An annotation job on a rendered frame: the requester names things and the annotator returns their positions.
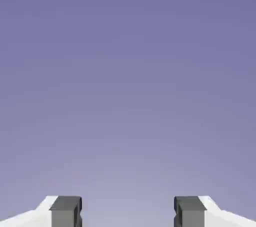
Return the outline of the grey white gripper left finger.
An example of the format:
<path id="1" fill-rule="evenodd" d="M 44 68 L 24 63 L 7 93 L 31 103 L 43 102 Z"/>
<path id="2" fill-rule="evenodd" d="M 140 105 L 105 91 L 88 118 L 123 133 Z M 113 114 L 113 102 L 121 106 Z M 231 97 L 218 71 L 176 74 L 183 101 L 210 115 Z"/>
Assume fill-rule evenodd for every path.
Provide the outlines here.
<path id="1" fill-rule="evenodd" d="M 0 227 L 83 227 L 82 198 L 48 195 L 36 209 L 0 221 Z"/>

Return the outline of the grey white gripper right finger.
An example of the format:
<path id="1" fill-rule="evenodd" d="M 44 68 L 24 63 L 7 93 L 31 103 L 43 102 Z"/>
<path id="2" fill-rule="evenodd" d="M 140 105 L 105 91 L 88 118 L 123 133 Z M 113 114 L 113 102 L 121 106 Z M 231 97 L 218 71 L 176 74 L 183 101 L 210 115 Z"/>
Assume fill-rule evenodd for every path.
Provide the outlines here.
<path id="1" fill-rule="evenodd" d="M 256 227 L 256 220 L 222 210 L 208 195 L 175 196 L 173 227 Z"/>

